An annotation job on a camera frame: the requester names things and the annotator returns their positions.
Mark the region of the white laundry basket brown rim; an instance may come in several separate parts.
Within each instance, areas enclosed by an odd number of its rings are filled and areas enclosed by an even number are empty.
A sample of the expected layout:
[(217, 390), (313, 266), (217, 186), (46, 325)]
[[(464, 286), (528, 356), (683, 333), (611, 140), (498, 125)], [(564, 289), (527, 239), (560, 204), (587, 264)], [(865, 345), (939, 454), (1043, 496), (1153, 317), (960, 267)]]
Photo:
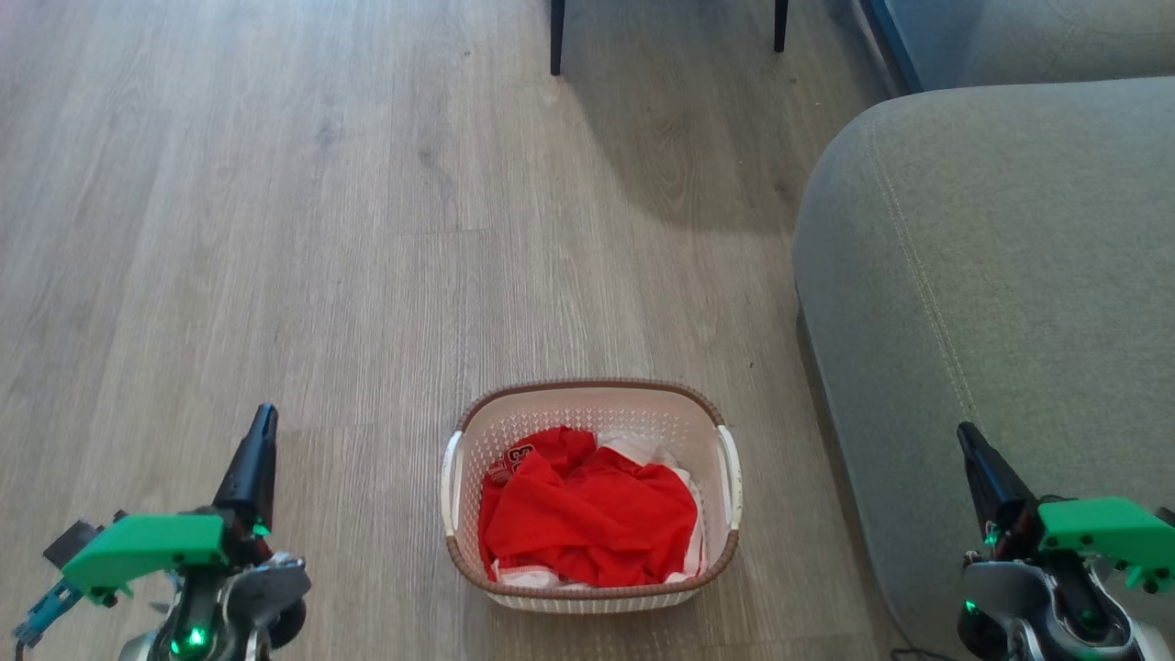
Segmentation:
[[(483, 477), (513, 441), (558, 424), (652, 436), (689, 470), (700, 495), (699, 575), (666, 586), (585, 589), (509, 587), (488, 576), (476, 530)], [(743, 505), (740, 457), (721, 413), (697, 390), (672, 382), (578, 379), (495, 390), (461, 418), (439, 472), (441, 518), (454, 568), (508, 611), (616, 615), (687, 602), (734, 560)]]

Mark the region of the dark blue sofa edge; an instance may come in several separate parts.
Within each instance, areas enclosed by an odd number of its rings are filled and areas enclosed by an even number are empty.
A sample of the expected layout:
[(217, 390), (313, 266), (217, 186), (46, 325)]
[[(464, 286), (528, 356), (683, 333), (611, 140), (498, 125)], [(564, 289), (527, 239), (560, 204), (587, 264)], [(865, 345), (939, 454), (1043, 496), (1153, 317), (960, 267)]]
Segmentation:
[(889, 8), (889, 0), (860, 0), (860, 5), (870, 35), (877, 42), (878, 58), (889, 77), (893, 94), (922, 93), (922, 81), (900, 34), (897, 18)]

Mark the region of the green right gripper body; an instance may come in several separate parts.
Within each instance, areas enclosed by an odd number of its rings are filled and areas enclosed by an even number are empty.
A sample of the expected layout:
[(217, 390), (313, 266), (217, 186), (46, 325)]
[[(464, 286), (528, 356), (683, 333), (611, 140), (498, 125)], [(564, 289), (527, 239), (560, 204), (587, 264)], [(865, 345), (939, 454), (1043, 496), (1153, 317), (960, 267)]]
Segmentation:
[(1129, 589), (1148, 594), (1175, 588), (1175, 520), (1122, 498), (1040, 503), (1039, 549), (1104, 559), (1124, 572)]

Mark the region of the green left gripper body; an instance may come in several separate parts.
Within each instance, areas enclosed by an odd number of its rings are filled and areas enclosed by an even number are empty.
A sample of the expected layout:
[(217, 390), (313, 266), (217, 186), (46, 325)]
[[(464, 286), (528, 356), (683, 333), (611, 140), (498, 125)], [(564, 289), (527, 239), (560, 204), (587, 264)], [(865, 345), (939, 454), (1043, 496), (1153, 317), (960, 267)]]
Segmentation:
[(271, 559), (264, 537), (223, 513), (123, 515), (98, 532), (62, 568), (63, 582), (102, 605), (157, 572), (240, 569)]

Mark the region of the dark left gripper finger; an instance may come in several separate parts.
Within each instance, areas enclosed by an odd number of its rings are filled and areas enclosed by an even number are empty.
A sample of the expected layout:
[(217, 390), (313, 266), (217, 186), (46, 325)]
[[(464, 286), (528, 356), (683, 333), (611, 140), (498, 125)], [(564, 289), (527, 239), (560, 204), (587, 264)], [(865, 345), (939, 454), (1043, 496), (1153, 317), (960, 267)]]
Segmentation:
[(240, 440), (239, 448), (231, 456), (229, 468), (226, 470), (221, 485), (219, 485), (217, 494), (213, 498), (215, 508), (231, 510), (236, 519), (249, 531), (251, 531), (253, 522), (251, 443), (248, 440), (250, 430), (251, 426)]
[(253, 534), (268, 537), (273, 530), (276, 477), (276, 436), (278, 411), (273, 403), (262, 403), (251, 420), (251, 510)]

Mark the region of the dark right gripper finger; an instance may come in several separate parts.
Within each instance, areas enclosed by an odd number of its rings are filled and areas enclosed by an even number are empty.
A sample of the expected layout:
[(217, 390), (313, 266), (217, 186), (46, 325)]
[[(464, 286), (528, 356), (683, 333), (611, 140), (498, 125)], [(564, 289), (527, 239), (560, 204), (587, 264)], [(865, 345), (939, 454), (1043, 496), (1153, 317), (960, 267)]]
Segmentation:
[(972, 421), (958, 424), (956, 439), (964, 454), (964, 470), (983, 542), (999, 542), (1006, 530), (1002, 507), (1009, 490), (1003, 484), (1006, 461)]
[(1018, 522), (1021, 514), (1023, 514), (1023, 507), (1036, 503), (1036, 497), (1033, 494), (1032, 490), (1023, 483), (1023, 479), (1019, 477), (1010, 464), (1006, 461), (1003, 465), (1006, 470), (1006, 475), (1003, 478), (1003, 484), (1007, 485), (1008, 497), (1003, 500), (1002, 507), (1002, 522), (1006, 524), (1006, 530), (1012, 530), (1014, 524)]

